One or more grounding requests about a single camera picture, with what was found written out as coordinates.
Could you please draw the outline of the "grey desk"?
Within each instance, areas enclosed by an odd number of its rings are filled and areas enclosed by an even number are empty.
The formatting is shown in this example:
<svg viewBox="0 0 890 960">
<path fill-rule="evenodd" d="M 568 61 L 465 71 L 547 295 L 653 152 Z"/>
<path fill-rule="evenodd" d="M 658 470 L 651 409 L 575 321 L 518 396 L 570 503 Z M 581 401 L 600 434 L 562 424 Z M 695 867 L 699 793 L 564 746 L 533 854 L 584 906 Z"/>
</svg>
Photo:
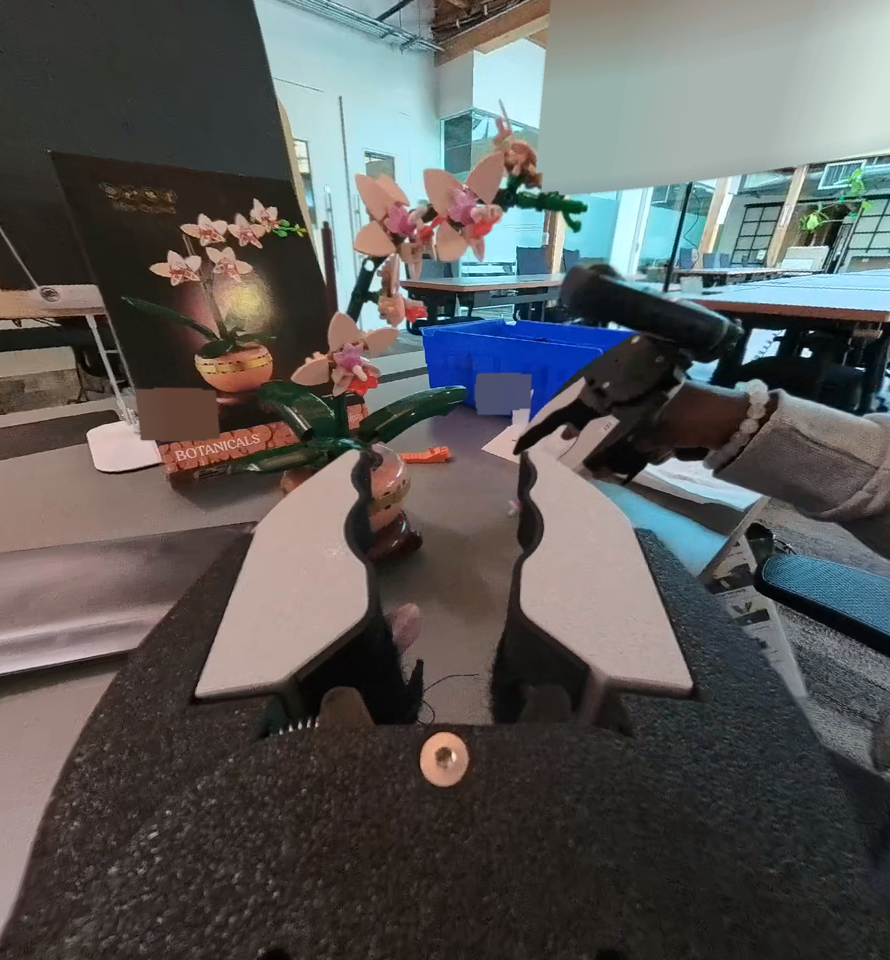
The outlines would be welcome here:
<svg viewBox="0 0 890 960">
<path fill-rule="evenodd" d="M 0 416 L 0 554 L 259 522 L 281 499 L 276 475 L 173 486 L 160 466 L 94 469 L 83 439 L 99 411 L 32 419 Z M 382 574 L 382 601 L 417 603 L 416 656 L 430 685 L 422 718 L 490 724 L 487 668 L 504 621 L 516 553 L 507 516 L 516 471 L 483 452 L 509 424 L 463 406 L 420 423 L 392 447 L 446 446 L 451 461 L 409 469 L 408 514 L 424 537 L 415 557 Z M 16 902 L 31 842 L 59 770 L 124 654 L 0 677 L 0 936 Z"/>
</svg>

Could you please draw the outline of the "person's right hand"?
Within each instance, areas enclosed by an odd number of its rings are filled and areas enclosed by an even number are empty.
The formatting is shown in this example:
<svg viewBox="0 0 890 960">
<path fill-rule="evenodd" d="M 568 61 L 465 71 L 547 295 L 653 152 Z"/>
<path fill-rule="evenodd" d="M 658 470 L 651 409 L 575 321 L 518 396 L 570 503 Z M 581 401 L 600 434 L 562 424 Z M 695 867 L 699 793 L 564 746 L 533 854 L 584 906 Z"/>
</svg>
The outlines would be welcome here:
<svg viewBox="0 0 890 960">
<path fill-rule="evenodd" d="M 700 461 L 733 437 L 749 408 L 743 391 L 687 381 L 664 407 L 652 440 L 680 461 Z"/>
</svg>

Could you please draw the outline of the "hanging green plant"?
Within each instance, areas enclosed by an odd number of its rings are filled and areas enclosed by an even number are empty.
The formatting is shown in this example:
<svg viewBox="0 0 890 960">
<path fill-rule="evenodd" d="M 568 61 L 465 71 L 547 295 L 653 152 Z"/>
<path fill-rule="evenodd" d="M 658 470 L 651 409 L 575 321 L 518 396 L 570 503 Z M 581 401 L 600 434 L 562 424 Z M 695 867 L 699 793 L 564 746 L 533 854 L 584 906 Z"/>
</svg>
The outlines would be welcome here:
<svg viewBox="0 0 890 960">
<path fill-rule="evenodd" d="M 871 207 L 865 175 L 863 166 L 852 171 L 834 200 L 818 202 L 798 219 L 799 232 L 813 237 L 829 224 L 843 223 L 865 213 Z"/>
</svg>

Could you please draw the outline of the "printed instruction sheet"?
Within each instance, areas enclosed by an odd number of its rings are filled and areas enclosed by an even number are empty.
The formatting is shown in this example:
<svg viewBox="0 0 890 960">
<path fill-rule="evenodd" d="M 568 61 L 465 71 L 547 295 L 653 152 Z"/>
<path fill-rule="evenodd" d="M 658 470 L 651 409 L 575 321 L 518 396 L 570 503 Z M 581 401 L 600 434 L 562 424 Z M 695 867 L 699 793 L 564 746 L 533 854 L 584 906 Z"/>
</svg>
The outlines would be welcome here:
<svg viewBox="0 0 890 960">
<path fill-rule="evenodd" d="M 763 658 L 797 702 L 808 700 L 806 682 L 787 639 L 775 602 L 756 585 L 759 567 L 774 552 L 775 538 L 761 523 L 769 503 L 759 497 L 740 517 L 736 529 L 699 575 L 735 626 L 754 642 Z"/>
</svg>

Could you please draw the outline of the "person's right forearm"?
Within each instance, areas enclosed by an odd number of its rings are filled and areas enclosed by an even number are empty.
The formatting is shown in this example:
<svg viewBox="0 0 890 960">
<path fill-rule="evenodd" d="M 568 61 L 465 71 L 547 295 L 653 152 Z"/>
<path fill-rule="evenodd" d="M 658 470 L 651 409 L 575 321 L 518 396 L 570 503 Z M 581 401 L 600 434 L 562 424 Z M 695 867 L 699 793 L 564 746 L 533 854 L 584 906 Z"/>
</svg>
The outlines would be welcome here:
<svg viewBox="0 0 890 960">
<path fill-rule="evenodd" d="M 890 561 L 890 414 L 858 416 L 775 390 L 724 480 L 834 523 Z"/>
</svg>

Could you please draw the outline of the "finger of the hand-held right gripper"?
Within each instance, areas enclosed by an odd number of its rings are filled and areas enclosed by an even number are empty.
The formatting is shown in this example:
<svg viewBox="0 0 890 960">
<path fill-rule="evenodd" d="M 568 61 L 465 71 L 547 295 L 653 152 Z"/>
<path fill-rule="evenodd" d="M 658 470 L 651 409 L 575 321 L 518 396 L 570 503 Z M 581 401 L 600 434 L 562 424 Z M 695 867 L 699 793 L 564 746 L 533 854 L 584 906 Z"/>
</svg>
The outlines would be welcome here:
<svg viewBox="0 0 890 960">
<path fill-rule="evenodd" d="M 627 437 L 627 427 L 608 414 L 589 421 L 559 457 L 559 463 L 576 474 L 618 474 L 615 449 Z"/>
<path fill-rule="evenodd" d="M 596 418 L 594 390 L 585 378 L 577 378 L 559 390 L 524 427 L 515 442 L 514 454 L 532 449 L 562 427 L 581 433 Z"/>
</svg>

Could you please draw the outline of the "white gooseneck stand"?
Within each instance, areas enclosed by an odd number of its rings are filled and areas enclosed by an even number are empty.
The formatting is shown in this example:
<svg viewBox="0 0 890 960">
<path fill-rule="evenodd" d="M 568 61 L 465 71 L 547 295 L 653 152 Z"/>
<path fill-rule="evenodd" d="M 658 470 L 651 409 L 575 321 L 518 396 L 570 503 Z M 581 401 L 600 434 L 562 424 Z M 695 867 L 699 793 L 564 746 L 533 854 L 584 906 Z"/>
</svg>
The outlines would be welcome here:
<svg viewBox="0 0 890 960">
<path fill-rule="evenodd" d="M 117 334 L 112 329 L 103 296 L 92 283 L 61 284 L 40 281 L 0 221 L 0 242 L 22 275 L 24 285 L 11 288 L 0 282 L 0 353 L 51 350 L 69 346 L 81 330 L 68 321 L 81 319 L 88 335 L 86 346 L 96 349 L 115 402 L 116 420 L 92 427 L 86 445 L 94 468 L 102 474 L 129 474 L 161 464 L 151 440 L 140 435 L 134 400 L 120 384 L 113 357 L 123 375 L 127 365 Z"/>
</svg>

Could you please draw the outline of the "long wooden office desk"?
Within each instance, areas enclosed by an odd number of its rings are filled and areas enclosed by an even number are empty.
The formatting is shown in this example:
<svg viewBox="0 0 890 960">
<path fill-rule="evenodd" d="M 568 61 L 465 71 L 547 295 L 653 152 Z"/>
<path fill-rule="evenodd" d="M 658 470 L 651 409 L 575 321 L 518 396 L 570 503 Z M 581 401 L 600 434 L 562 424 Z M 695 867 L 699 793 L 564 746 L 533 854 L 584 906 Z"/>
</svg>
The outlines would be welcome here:
<svg viewBox="0 0 890 960">
<path fill-rule="evenodd" d="M 403 280 L 409 297 L 426 306 L 423 326 L 459 322 L 476 309 L 538 304 L 555 301 L 565 273 L 466 276 Z"/>
</svg>

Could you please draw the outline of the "clear plastic tray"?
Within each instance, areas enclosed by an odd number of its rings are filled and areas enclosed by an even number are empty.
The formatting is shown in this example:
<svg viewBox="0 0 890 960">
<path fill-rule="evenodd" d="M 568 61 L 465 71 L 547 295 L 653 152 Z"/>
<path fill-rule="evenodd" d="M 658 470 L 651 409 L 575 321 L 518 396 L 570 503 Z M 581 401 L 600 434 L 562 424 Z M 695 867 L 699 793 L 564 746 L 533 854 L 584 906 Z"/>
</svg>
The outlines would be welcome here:
<svg viewBox="0 0 890 960">
<path fill-rule="evenodd" d="M 0 677 L 133 650 L 254 527 L 239 523 L 0 553 Z"/>
</svg>

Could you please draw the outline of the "large blue plastic bin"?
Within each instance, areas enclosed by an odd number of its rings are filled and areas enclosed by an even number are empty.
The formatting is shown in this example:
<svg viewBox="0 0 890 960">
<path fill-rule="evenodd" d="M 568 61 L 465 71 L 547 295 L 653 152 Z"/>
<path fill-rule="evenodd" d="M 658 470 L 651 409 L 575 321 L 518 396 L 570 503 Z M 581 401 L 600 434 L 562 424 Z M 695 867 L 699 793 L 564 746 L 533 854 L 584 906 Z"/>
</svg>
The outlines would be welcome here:
<svg viewBox="0 0 890 960">
<path fill-rule="evenodd" d="M 422 344 L 430 387 L 463 386 L 465 404 L 475 406 L 478 375 L 528 375 L 535 413 L 578 371 L 632 334 L 624 328 L 484 318 L 426 327 Z"/>
</svg>

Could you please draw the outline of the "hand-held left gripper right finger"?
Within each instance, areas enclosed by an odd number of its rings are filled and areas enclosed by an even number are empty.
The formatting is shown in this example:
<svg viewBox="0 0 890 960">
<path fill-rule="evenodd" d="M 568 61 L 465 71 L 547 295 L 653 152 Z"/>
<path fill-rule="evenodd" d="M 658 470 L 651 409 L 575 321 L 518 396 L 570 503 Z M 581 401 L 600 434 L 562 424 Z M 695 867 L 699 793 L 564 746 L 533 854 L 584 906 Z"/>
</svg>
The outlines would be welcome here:
<svg viewBox="0 0 890 960">
<path fill-rule="evenodd" d="M 540 528 L 521 566 L 525 622 L 588 668 L 584 698 L 689 697 L 689 666 L 627 516 L 549 453 L 525 452 L 520 467 L 522 505 Z"/>
</svg>

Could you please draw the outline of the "plain white paper bag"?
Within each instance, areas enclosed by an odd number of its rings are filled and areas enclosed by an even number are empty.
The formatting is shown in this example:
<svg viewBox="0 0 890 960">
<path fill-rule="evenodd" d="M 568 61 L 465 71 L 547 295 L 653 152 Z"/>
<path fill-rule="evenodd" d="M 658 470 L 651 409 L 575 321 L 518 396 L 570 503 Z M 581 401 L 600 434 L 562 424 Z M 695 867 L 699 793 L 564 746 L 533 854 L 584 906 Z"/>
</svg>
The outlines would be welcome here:
<svg viewBox="0 0 890 960">
<path fill-rule="evenodd" d="M 520 455 L 514 453 L 514 448 L 521 435 L 530 425 L 529 415 L 530 411 L 527 408 L 512 411 L 510 425 L 487 442 L 482 448 L 482 452 L 518 466 Z M 564 437 L 564 428 L 562 427 L 547 437 L 541 438 L 528 451 L 534 453 L 537 450 L 544 450 L 555 459 L 560 459 L 571 449 L 573 444 L 572 439 Z"/>
</svg>

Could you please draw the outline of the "black orchid picture box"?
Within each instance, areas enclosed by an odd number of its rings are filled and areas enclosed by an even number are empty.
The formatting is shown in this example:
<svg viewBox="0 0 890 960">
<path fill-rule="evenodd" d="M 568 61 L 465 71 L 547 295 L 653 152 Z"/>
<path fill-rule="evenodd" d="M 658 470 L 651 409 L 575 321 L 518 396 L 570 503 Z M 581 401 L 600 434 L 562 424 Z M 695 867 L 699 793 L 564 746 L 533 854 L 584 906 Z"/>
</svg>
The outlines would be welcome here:
<svg viewBox="0 0 890 960">
<path fill-rule="evenodd" d="M 121 346 L 139 435 L 172 483 L 238 474 L 295 435 L 258 390 L 327 350 L 334 314 L 283 179 L 54 152 Z"/>
</svg>

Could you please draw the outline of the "person's left hand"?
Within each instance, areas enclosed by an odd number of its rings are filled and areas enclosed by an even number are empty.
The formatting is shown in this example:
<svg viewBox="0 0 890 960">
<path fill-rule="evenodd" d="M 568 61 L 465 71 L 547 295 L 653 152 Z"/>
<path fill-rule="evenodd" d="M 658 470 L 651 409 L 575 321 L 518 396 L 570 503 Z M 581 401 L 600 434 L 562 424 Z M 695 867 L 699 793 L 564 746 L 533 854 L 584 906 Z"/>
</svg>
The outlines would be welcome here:
<svg viewBox="0 0 890 960">
<path fill-rule="evenodd" d="M 399 654 L 405 654 L 417 641 L 421 630 L 422 614 L 414 603 L 403 604 L 385 615 L 391 641 Z"/>
</svg>

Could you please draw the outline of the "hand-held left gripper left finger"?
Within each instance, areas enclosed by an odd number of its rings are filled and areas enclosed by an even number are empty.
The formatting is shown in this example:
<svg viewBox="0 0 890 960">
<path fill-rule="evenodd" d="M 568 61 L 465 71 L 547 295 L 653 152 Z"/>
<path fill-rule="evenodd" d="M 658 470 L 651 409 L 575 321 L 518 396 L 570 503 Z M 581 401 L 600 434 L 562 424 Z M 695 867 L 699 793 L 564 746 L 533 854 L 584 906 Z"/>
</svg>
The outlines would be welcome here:
<svg viewBox="0 0 890 960">
<path fill-rule="evenodd" d="M 342 454 L 259 522 L 194 697 L 294 691 L 380 613 L 367 549 L 371 464 Z"/>
</svg>

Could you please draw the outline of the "toy brick orchid plant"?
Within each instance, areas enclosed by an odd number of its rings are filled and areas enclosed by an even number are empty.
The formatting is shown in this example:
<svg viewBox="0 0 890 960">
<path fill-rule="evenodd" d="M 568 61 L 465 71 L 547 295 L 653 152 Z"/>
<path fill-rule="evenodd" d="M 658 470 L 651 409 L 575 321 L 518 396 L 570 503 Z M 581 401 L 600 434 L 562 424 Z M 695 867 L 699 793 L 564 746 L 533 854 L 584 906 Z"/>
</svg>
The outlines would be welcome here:
<svg viewBox="0 0 890 960">
<path fill-rule="evenodd" d="M 423 544 L 406 514 L 410 487 L 406 457 L 386 449 L 398 436 L 429 419 L 445 416 L 468 396 L 463 386 L 432 387 L 353 420 L 354 399 L 362 399 L 381 377 L 372 362 L 398 338 L 400 329 L 424 317 L 424 306 L 406 297 L 402 272 L 412 280 L 426 259 L 459 261 L 467 252 L 483 259 L 487 235 L 510 210 L 559 214 L 579 227 L 585 203 L 542 190 L 537 151 L 513 130 L 502 110 L 485 155 L 464 179 L 442 169 L 423 174 L 426 200 L 412 204 L 387 174 L 357 174 L 356 189 L 368 219 L 354 250 L 362 255 L 348 309 L 336 312 L 328 347 L 307 358 L 287 381 L 269 381 L 258 390 L 259 405 L 284 425 L 295 441 L 248 454 L 235 465 L 241 473 L 282 474 L 284 496 L 350 451 L 365 451 L 371 468 L 372 546 L 382 563 L 406 558 Z"/>
</svg>

